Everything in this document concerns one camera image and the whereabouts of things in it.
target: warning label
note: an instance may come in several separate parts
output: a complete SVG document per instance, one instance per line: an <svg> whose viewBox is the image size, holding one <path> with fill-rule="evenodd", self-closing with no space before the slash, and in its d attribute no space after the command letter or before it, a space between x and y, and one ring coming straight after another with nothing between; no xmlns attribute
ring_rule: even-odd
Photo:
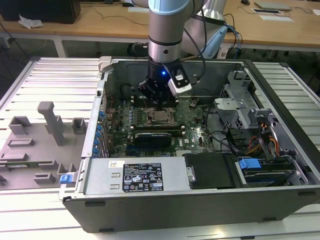
<svg viewBox="0 0 320 240"><path fill-rule="evenodd" d="M161 163L124 164L122 190L125 193L163 191Z"/></svg>

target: black cable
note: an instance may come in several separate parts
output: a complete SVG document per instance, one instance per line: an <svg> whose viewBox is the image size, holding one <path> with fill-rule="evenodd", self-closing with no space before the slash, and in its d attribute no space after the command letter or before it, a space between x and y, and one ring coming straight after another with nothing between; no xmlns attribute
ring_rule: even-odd
<svg viewBox="0 0 320 240"><path fill-rule="evenodd" d="M241 36L241 44L240 44L240 49L242 47L242 44L244 43L244 38L242 37L241 33L240 32L237 32L240 36Z"/></svg>
<svg viewBox="0 0 320 240"><path fill-rule="evenodd" d="M193 45L194 45L194 47L196 48L196 50L197 50L197 52L198 52L198 55L200 55L200 58L201 58L202 63L203 63L202 73L201 73L199 76L197 76L197 81L191 84L191 85L195 85L195 84L205 75L205 73L206 73L206 67L207 67L207 65L206 65L206 60L205 60L203 54L201 53L198 45L196 44L195 40L192 38L192 36L190 35L190 33L187 31L186 28L184 28L184 32L185 32L185 34L189 37L189 39L191 40L191 42L193 43Z"/></svg>
<svg viewBox="0 0 320 240"><path fill-rule="evenodd" d="M318 63L318 62L319 62L319 60L318 60L318 56L317 56L317 54L316 54L315 52L313 52L313 53L314 53L314 56L315 56L316 62Z"/></svg>
<svg viewBox="0 0 320 240"><path fill-rule="evenodd" d="M5 76L2 76L2 75L0 75L0 79L5 79L5 80L7 80L7 81L12 81L10 78L7 78L7 77L5 77Z"/></svg>
<svg viewBox="0 0 320 240"><path fill-rule="evenodd" d="M94 1L92 1L92 2L80 2L80 4L97 4L97 5L105 5L105 3L99 3L99 2L94 2Z"/></svg>
<svg viewBox="0 0 320 240"><path fill-rule="evenodd" d="M222 152L222 142L223 142L224 140L227 140L227 138L224 138L224 139L221 140L221 142L220 142L220 152Z"/></svg>
<svg viewBox="0 0 320 240"><path fill-rule="evenodd" d="M140 8L144 8L144 9L148 9L148 7L145 7L145 6L141 6L141 5L138 5L134 2L134 0L131 0L131 2L133 3L133 5L137 5L138 7Z"/></svg>
<svg viewBox="0 0 320 240"><path fill-rule="evenodd" d="M118 3L118 4L98 4L98 3L80 3L80 6L83 7L83 8L90 8L90 7L115 7L115 6L118 6L118 5L122 5L122 3Z"/></svg>
<svg viewBox="0 0 320 240"><path fill-rule="evenodd" d="M11 57L9 56L9 54L7 53L8 50L9 50L9 49L5 49L4 46L0 46L0 54L1 54L2 52L4 52L5 55L6 55L6 58L7 58L8 60L15 61L15 62L17 62L17 63L19 63L19 64L22 63L22 64L24 64L24 66L26 66L25 63L20 62L20 61L17 60L17 59L11 58Z"/></svg>
<svg viewBox="0 0 320 240"><path fill-rule="evenodd" d="M225 15L223 15L224 17L225 16L231 16L232 17L232 23L233 23L233 28L235 29L236 28L236 26L235 26L235 18L234 18L234 16L231 14L231 13L227 13L227 14L225 14Z"/></svg>
<svg viewBox="0 0 320 240"><path fill-rule="evenodd" d="M224 145L224 146L226 146L228 149L233 150L228 144L226 144L226 143L223 142L224 139L219 140L218 138L216 138L215 136L213 136L213 134L215 134L215 133L224 134L223 131L213 131L213 132L210 132L209 134L211 135L211 137L212 137L215 141L217 141L218 143L220 143L221 148L222 148L222 145Z"/></svg>
<svg viewBox="0 0 320 240"><path fill-rule="evenodd" d="M125 16L120 16L120 15L119 16L103 16L97 9L95 9L94 6L90 6L90 7L93 8L101 16L102 20L106 19L106 18L124 18L124 19L129 20L130 22L133 22L134 24L138 24L138 25L141 25L141 26L148 26L149 25L149 24L142 24L142 23L133 21L133 20L131 20L131 19L125 17Z"/></svg>
<svg viewBox="0 0 320 240"><path fill-rule="evenodd" d="M233 36L234 36L234 42L233 42L232 47L226 52L226 54L230 53L230 51L231 51L232 49L234 49L234 47L235 47L235 45L236 45L236 43L237 43L237 35L235 34L235 32L232 32L232 33L233 33Z"/></svg>
<svg viewBox="0 0 320 240"><path fill-rule="evenodd" d="M195 3L195 0L192 0L192 3L193 3L193 9L192 9L191 17L193 17L193 15L195 14L195 9L196 9L196 3Z"/></svg>
<svg viewBox="0 0 320 240"><path fill-rule="evenodd" d="M10 34L10 32L7 31L7 29L2 25L2 23L0 22L1 27L3 28L3 30L10 36L10 38L13 39L13 41L17 44L17 46L20 48L20 50L24 53L24 55L30 59L28 57L28 55L26 54L26 52L22 49L22 47L18 44L18 42L16 41L16 39Z"/></svg>
<svg viewBox="0 0 320 240"><path fill-rule="evenodd" d="M204 10L201 8L201 14L202 14L202 20L203 20L203 28L204 28L204 47L201 51L201 54L203 54L207 48L207 44L208 44L208 35L207 35L207 23L206 23L206 17L205 17L205 13Z"/></svg>
<svg viewBox="0 0 320 240"><path fill-rule="evenodd" d="M247 14L257 14L256 12L248 12L245 8L243 8L242 6L238 6L236 9L242 9L244 10Z"/></svg>
<svg viewBox="0 0 320 240"><path fill-rule="evenodd" d="M8 66L6 65L5 61L2 59L2 56L1 56L1 55L0 55L0 60L1 60L1 62L3 63L4 67L7 69L7 71L9 72L9 74L11 75L12 80L15 80L14 75L12 74L12 72L10 71L10 69L8 68Z"/></svg>

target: wooden table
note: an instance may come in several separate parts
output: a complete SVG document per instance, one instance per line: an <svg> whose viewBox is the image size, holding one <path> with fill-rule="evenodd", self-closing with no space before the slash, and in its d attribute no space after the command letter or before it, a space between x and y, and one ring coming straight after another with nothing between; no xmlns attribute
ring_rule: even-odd
<svg viewBox="0 0 320 240"><path fill-rule="evenodd" d="M283 12L283 16L288 16L294 22L265 21L259 16L274 16L274 14L249 14L253 13L252 9L258 9L254 0L250 2L251 4L246 6L239 4L237 0L228 0L224 8L225 14L231 13L234 16L235 28L243 36L244 49L320 52L320 16L306 13L301 9L320 10L320 2L263 0L263 2L284 3L294 8L287 13ZM225 19L229 25L233 24L231 16L228 15ZM230 48L227 42L232 41L234 36L228 33L219 53L225 54Z"/></svg>
<svg viewBox="0 0 320 240"><path fill-rule="evenodd" d="M320 2L263 1L286 3L290 7L320 10ZM63 46L63 41L67 40L120 43L148 41L148 13L128 12L128 8L122 7L122 5L95 7L90 7L89 4L81 5L80 16L74 24L45 22L44 27L27 29L18 22L0 19L4 27L15 38L53 40L58 56L63 58L67 57ZM285 16L290 14L290 18L294 22L265 21L259 17L259 14L249 14L238 8L239 6L251 13L253 13L251 8L258 7L254 4L254 0L251 1L249 6L241 4L240 0L227 0L224 13L231 13L234 16L236 30L243 36L243 48L320 52L320 16L295 8L285 14ZM231 16L226 16L226 21L228 24L232 24ZM6 38L8 34L0 29L0 37ZM228 33L219 51L220 58L224 57L233 41L233 34Z"/></svg>

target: blue tab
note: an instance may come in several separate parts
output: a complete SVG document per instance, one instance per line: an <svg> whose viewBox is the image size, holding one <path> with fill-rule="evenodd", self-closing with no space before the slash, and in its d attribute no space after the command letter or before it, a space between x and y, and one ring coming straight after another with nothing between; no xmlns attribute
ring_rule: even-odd
<svg viewBox="0 0 320 240"><path fill-rule="evenodd" d="M239 163L241 169L246 169L247 168L247 165L246 165L244 160L240 160L240 161L238 161L238 163Z"/></svg>
<svg viewBox="0 0 320 240"><path fill-rule="evenodd" d="M60 177L60 184L71 184L72 178L72 174L64 174Z"/></svg>
<svg viewBox="0 0 320 240"><path fill-rule="evenodd" d="M241 169L261 169L261 165L257 158L243 158L239 161Z"/></svg>
<svg viewBox="0 0 320 240"><path fill-rule="evenodd" d="M96 147L94 147L94 148L92 149L92 152L93 152L94 154L97 154L97 153L99 153L99 149L96 148Z"/></svg>

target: metal slatted platform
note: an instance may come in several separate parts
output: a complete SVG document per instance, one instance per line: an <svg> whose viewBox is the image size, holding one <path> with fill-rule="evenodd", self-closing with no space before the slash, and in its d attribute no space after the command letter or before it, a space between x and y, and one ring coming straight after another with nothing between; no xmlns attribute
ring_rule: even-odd
<svg viewBox="0 0 320 240"><path fill-rule="evenodd" d="M98 58L42 57L30 62L0 101L0 148L11 133L14 116L27 116L31 123L44 123L37 107L41 101L54 103L54 114L62 121L89 121L97 83L101 75Z"/></svg>
<svg viewBox="0 0 320 240"><path fill-rule="evenodd" d="M254 64L314 145L320 150L319 97L290 67L283 67L280 63L269 62L255 62ZM257 91L256 95L262 105L265 108L269 108L261 93Z"/></svg>

